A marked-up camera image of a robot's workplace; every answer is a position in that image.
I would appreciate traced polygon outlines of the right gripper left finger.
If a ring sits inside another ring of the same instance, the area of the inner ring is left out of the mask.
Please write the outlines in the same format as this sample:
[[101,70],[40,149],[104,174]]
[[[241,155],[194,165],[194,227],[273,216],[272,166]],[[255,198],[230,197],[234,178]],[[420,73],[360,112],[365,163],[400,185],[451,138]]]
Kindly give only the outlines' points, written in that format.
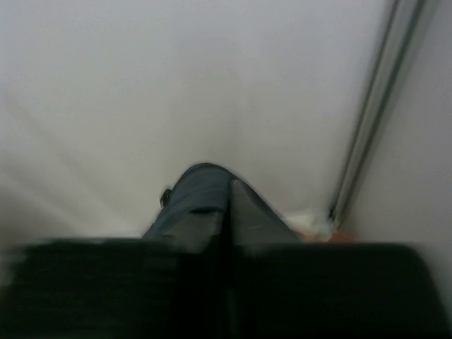
[[142,239],[168,239],[189,253],[218,251],[230,197],[230,172],[212,163],[188,168],[162,195],[163,205]]

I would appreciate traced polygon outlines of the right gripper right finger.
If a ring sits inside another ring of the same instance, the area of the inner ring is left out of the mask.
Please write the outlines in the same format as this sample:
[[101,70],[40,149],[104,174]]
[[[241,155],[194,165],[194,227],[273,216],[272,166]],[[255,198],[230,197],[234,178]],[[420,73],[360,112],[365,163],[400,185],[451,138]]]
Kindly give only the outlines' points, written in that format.
[[230,217],[232,243],[248,256],[300,243],[280,216],[239,179],[231,184]]

